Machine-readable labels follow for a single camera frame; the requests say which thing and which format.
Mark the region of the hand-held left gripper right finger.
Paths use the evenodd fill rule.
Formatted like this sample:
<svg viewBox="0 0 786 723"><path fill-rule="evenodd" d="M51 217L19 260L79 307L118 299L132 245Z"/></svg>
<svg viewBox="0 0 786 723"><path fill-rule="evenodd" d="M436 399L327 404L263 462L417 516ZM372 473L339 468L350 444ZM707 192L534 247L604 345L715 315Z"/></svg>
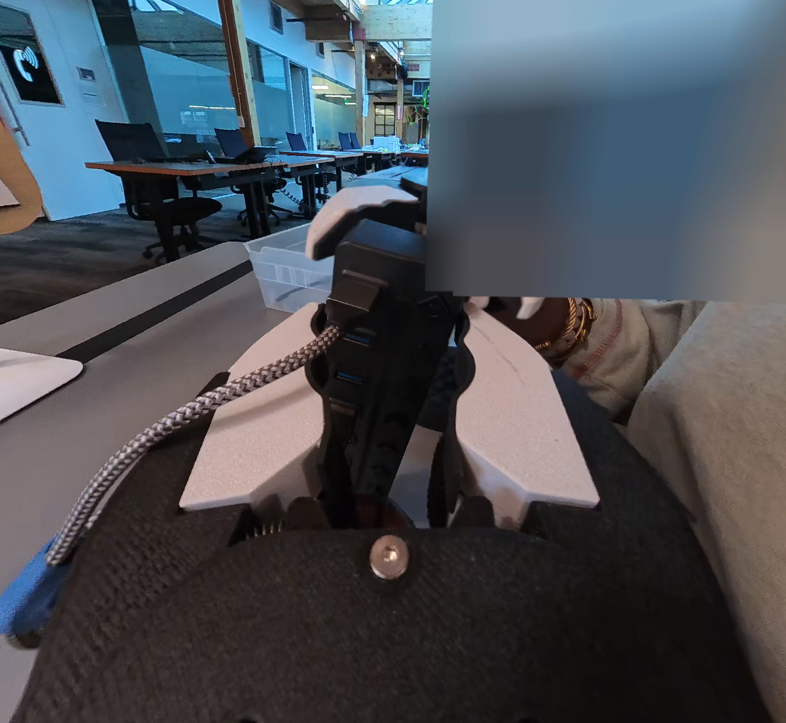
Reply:
<svg viewBox="0 0 786 723"><path fill-rule="evenodd" d="M459 521L483 499L499 528L534 505L601 502L549 365L511 329L466 304L455 330L457 389L428 484L428 524Z"/></svg>

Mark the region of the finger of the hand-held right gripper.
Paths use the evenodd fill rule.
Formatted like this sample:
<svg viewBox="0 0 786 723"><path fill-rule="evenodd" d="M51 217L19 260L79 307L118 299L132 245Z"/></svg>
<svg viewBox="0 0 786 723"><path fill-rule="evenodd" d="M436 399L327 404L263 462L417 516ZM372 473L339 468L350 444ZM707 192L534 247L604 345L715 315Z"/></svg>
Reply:
<svg viewBox="0 0 786 723"><path fill-rule="evenodd" d="M425 235L423 210L419 198L393 185L343 188L310 223L305 257L319 261L333 256L341 240L364 220Z"/></svg>

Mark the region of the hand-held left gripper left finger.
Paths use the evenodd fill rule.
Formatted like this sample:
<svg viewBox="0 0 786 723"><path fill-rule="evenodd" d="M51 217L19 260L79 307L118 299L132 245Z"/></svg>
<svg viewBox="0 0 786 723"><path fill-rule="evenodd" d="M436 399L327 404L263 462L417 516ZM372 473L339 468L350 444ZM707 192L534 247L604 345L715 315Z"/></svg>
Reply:
<svg viewBox="0 0 786 723"><path fill-rule="evenodd" d="M325 416L307 372L304 365L213 413L179 501L182 510L249 505L270 520L296 498L319 496Z"/></svg>

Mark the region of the clear plastic bin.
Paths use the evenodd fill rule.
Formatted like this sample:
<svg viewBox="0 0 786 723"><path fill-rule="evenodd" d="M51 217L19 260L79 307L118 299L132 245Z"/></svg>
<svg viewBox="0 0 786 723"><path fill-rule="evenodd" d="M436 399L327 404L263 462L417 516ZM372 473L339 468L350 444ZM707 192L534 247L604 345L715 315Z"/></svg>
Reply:
<svg viewBox="0 0 786 723"><path fill-rule="evenodd" d="M308 231L309 224L304 224L246 242L267 308L292 314L329 298L334 258L305 257Z"/></svg>

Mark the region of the black usb hub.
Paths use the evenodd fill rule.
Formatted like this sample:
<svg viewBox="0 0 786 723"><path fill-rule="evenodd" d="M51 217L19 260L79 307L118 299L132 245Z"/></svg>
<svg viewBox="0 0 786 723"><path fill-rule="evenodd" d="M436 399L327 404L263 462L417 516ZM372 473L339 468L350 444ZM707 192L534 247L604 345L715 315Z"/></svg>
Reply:
<svg viewBox="0 0 786 723"><path fill-rule="evenodd" d="M321 499L334 528L384 503L464 299L426 288L426 239L364 219L338 244L332 290L310 321L332 343L307 365L321 396Z"/></svg>

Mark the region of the person's right forearm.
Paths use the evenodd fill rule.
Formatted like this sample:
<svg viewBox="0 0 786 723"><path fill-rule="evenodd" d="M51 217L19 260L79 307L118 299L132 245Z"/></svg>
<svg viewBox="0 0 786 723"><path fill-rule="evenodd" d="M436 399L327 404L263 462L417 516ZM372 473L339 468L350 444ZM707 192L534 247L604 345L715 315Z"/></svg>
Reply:
<svg viewBox="0 0 786 723"><path fill-rule="evenodd" d="M594 320L560 367L614 423L626 426L644 386L707 303L616 298L584 302Z"/></svg>

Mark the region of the person's right hand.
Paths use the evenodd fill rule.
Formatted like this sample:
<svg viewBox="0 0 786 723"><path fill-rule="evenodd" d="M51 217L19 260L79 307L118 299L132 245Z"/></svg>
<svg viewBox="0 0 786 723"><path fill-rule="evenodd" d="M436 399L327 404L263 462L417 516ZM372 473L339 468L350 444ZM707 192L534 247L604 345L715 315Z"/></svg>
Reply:
<svg viewBox="0 0 786 723"><path fill-rule="evenodd" d="M531 317L530 344L552 366L562 367L585 339L587 313L581 298L545 298Z"/></svg>

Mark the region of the blue office chair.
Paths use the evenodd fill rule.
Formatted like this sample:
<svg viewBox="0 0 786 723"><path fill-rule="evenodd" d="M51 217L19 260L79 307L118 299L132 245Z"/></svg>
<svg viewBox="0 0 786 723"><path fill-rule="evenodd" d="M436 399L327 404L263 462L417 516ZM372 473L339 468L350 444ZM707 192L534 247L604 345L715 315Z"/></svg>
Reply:
<svg viewBox="0 0 786 723"><path fill-rule="evenodd" d="M243 163L248 158L249 145L239 129L215 128L214 132L226 159Z"/></svg>

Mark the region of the wooden desk black legs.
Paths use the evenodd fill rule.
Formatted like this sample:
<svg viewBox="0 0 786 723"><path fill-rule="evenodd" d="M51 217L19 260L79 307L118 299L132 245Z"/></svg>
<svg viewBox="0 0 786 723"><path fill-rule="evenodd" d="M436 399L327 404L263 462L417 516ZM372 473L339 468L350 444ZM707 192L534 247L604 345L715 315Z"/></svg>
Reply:
<svg viewBox="0 0 786 723"><path fill-rule="evenodd" d="M274 160L267 160L262 164L236 164L231 160L225 163L215 163L212 159L182 162L166 159L164 163L147 162L143 164L112 160L86 162L85 167L106 171L119 178L123 173L131 173L144 178L156 175L175 176L178 178L182 198L191 198L192 196L189 180L193 180L197 184L198 194L202 189L239 187L244 196L248 225L253 239L271 233L265 187L267 182L275 182L275 170L284 168L281 163ZM169 256L171 261L166 261L168 263L179 259L179 250Z"/></svg>

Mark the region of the wooden pillar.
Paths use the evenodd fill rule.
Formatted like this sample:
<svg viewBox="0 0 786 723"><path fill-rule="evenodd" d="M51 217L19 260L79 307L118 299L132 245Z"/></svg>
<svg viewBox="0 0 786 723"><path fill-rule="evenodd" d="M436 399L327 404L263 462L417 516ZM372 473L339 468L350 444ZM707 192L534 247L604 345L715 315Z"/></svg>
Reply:
<svg viewBox="0 0 786 723"><path fill-rule="evenodd" d="M241 0L218 0L218 4L238 126L247 147L259 146L261 134Z"/></svg>

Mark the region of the black office chair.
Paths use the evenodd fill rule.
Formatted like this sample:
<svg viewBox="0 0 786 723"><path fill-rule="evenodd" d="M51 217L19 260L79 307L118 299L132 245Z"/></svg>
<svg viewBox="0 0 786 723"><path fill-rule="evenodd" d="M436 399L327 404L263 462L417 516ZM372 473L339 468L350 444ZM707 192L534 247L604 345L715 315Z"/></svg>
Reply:
<svg viewBox="0 0 786 723"><path fill-rule="evenodd" d="M113 161L164 163L169 157L150 123L96 119L95 124ZM157 264L163 260L169 262L169 255L180 248L187 252L200 251L217 243L200 235L198 223L221 211L221 203L200 196L193 180L189 180L191 198L182 198L175 176L144 178L123 173L120 179L127 215L137 221L153 223L159 233L159 241L143 251L145 259Z"/></svg>

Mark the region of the wooden display board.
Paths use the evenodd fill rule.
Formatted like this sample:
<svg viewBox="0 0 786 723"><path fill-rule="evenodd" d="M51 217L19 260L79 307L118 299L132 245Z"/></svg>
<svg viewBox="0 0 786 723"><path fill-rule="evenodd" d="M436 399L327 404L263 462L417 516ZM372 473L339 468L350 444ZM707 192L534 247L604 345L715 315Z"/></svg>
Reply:
<svg viewBox="0 0 786 723"><path fill-rule="evenodd" d="M42 215L43 197L13 133L1 122L1 235L29 227Z"/></svg>

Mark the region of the black phone sign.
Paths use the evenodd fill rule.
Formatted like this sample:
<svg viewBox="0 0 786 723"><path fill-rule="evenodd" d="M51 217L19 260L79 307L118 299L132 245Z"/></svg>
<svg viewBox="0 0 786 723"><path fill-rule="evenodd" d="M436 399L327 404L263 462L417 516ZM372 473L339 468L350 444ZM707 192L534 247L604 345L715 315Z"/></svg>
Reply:
<svg viewBox="0 0 786 723"><path fill-rule="evenodd" d="M1 5L1 54L22 102L63 106L30 14Z"/></svg>

